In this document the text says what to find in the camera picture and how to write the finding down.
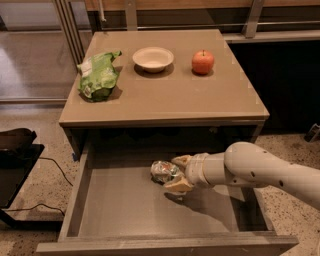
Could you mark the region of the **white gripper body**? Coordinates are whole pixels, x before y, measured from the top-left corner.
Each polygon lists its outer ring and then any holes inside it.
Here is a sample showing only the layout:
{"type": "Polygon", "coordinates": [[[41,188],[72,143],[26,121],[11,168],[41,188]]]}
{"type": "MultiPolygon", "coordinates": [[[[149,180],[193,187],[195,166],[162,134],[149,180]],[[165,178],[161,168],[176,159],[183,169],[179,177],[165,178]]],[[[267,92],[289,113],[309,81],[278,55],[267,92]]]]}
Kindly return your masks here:
{"type": "Polygon", "coordinates": [[[195,187],[200,188],[212,188],[214,184],[211,184],[206,175],[206,166],[211,160],[211,155],[208,153],[200,153],[191,157],[185,168],[185,175],[187,180],[195,187]]]}

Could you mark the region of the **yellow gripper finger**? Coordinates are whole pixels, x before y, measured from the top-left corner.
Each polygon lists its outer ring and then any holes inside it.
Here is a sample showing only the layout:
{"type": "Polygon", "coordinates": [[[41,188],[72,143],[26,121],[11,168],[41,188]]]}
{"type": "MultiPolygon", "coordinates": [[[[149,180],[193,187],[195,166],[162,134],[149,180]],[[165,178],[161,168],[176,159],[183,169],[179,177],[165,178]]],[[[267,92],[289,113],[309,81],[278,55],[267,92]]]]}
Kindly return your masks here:
{"type": "Polygon", "coordinates": [[[189,192],[193,190],[193,185],[183,176],[176,176],[171,181],[166,182],[164,187],[170,192],[189,192]]]}
{"type": "Polygon", "coordinates": [[[192,159],[191,155],[182,155],[182,156],[177,156],[172,158],[171,162],[177,166],[186,168],[191,159],[192,159]]]}

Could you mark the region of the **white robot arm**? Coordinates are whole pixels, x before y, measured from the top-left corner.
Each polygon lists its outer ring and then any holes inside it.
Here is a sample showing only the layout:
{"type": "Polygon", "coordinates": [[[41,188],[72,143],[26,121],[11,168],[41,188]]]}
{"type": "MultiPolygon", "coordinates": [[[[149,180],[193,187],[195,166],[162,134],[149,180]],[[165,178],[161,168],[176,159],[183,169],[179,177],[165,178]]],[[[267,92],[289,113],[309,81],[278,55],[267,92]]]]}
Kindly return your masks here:
{"type": "Polygon", "coordinates": [[[231,144],[224,153],[200,153],[172,159],[184,168],[184,176],[165,184],[170,192],[216,185],[236,187],[273,186],[320,209],[320,171],[282,160],[249,143],[231,144]]]}

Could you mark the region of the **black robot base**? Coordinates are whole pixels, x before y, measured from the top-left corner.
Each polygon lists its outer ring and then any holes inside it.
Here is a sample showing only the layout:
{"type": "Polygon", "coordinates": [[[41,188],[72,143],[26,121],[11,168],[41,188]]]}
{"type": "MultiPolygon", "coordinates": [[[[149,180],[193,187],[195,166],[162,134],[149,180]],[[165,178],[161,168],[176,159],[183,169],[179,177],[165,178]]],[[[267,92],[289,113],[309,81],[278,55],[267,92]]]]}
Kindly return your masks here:
{"type": "Polygon", "coordinates": [[[61,221],[16,220],[5,212],[44,150],[34,144],[37,135],[27,128],[0,132],[0,221],[16,230],[59,231],[61,221]]]}

